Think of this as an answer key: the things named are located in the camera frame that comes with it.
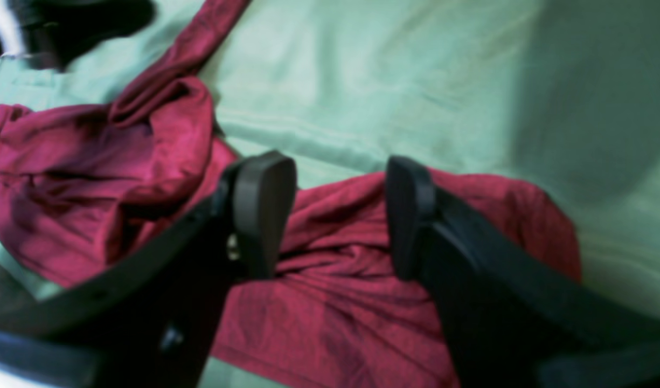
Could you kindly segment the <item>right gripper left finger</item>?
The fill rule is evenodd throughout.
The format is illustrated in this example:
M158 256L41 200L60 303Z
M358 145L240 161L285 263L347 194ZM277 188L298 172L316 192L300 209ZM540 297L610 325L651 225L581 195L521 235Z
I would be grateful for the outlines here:
M296 191L290 157L239 160L130 257L0 315L0 387L197 386L229 290L275 275Z

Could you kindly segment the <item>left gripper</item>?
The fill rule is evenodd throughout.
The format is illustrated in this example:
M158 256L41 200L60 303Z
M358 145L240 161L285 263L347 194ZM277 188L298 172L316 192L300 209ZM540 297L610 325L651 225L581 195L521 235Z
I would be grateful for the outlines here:
M144 29L156 11L153 1L0 1L0 57L64 71L102 42Z

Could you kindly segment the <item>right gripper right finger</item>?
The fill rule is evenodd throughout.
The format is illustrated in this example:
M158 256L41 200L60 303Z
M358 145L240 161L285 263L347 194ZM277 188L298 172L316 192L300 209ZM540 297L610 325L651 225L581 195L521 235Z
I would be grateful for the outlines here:
M424 165L391 156L392 265L435 302L462 387L660 387L660 320L515 245Z

